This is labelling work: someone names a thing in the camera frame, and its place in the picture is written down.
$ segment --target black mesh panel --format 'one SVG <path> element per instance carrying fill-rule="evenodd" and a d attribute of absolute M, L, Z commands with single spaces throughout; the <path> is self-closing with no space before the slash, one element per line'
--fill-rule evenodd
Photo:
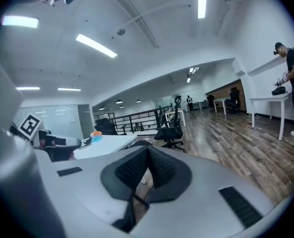
<path fill-rule="evenodd" d="M 147 151 L 133 157 L 116 169 L 116 176 L 129 188 L 136 190 L 147 169 Z"/>
<path fill-rule="evenodd" d="M 149 170 L 155 188 L 168 183 L 176 174 L 174 164 L 157 153 L 150 153 Z"/>

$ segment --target vent grille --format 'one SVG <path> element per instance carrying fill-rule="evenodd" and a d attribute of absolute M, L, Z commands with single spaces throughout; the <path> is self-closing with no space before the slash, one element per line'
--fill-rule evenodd
<path fill-rule="evenodd" d="M 260 213 L 234 187 L 220 189 L 219 193 L 245 228 L 251 227 L 262 219 Z"/>

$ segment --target glass wall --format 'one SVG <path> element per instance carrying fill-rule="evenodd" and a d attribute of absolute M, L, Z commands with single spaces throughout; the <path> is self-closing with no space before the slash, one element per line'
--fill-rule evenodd
<path fill-rule="evenodd" d="M 84 139 L 77 105 L 20 108 L 13 120 L 16 126 L 19 126 L 29 113 L 42 119 L 45 129 L 50 130 L 53 135 Z"/>

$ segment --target black chair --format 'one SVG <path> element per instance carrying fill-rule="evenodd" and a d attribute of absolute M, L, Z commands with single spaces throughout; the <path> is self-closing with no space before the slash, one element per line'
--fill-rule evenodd
<path fill-rule="evenodd" d="M 184 153 L 186 152 L 185 149 L 177 146 L 177 144 L 181 144 L 183 145 L 184 143 L 182 141 L 174 141 L 175 139 L 181 139 L 183 136 L 183 131 L 182 128 L 180 126 L 180 119 L 177 117 L 177 109 L 179 107 L 179 104 L 181 103 L 181 96 L 176 96 L 175 98 L 175 114 L 174 114 L 174 118 L 173 118 L 173 123 L 171 123 L 173 125 L 173 127 L 163 127 L 161 128 L 161 126 L 163 124 L 168 124 L 168 121 L 161 121 L 160 122 L 160 127 L 157 128 L 156 130 L 158 131 L 157 134 L 155 135 L 155 139 L 156 140 L 164 140 L 166 142 L 165 145 L 163 145 L 162 147 L 167 147 L 167 148 L 172 148 L 173 146 L 177 149 L 182 150 Z"/>
<path fill-rule="evenodd" d="M 237 90 L 237 88 L 232 88 L 230 92 L 230 97 L 231 99 L 226 101 L 226 107 L 228 110 L 235 114 L 239 111 L 240 107 L 239 90 Z"/>
<path fill-rule="evenodd" d="M 209 96 L 207 96 L 207 101 L 208 101 L 208 105 L 210 107 L 210 113 L 215 111 L 215 107 L 214 107 L 214 100 L 215 97 L 214 95 L 210 94 Z"/>
<path fill-rule="evenodd" d="M 121 128 L 123 129 L 123 134 L 118 134 L 115 125 L 110 122 L 107 118 L 103 118 L 96 121 L 95 129 L 100 131 L 102 135 L 127 135 L 125 132 L 126 124 L 124 124 Z"/>

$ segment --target white desk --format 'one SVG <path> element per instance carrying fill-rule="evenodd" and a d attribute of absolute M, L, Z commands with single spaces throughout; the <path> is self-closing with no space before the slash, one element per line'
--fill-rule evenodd
<path fill-rule="evenodd" d="M 183 109 L 177 109 L 177 112 L 181 114 L 181 118 L 182 118 L 182 121 L 183 121 L 183 125 L 184 125 L 184 127 L 186 127 L 186 125 L 185 125 L 185 119 L 184 119 Z M 166 120 L 167 120 L 167 121 L 170 121 L 170 120 L 171 120 L 171 119 L 170 119 L 170 115 L 172 115 L 172 114 L 174 114 L 174 113 L 175 113 L 174 110 L 173 110 L 173 111 L 166 111 L 166 112 L 165 112 Z"/>
<path fill-rule="evenodd" d="M 122 150 L 130 145 L 136 138 L 137 135 L 103 135 L 100 141 L 94 142 L 84 148 L 78 148 L 74 150 L 73 153 L 78 160 L 102 156 Z"/>
<path fill-rule="evenodd" d="M 257 98 L 250 98 L 252 104 L 252 112 L 251 112 L 251 127 L 255 128 L 255 107 L 254 101 L 267 101 L 269 102 L 269 111 L 270 111 L 270 119 L 272 119 L 271 115 L 271 102 L 280 102 L 281 103 L 281 123 L 280 123 L 280 133 L 279 133 L 279 140 L 282 140 L 282 136 L 284 133 L 284 126 L 285 126 L 285 100 L 289 98 L 291 93 L 284 93 L 279 95 L 265 95 Z"/>
<path fill-rule="evenodd" d="M 226 101 L 226 100 L 230 100 L 230 99 L 231 99 L 230 97 L 226 97 L 226 98 L 221 98 L 221 99 L 214 100 L 215 112 L 217 112 L 215 102 L 221 101 L 221 102 L 223 103 L 224 115 L 226 115 L 225 101 Z"/>
<path fill-rule="evenodd" d="M 209 107 L 208 101 L 201 101 L 199 102 L 199 105 L 201 110 L 203 110 L 203 105 L 206 107 Z"/>

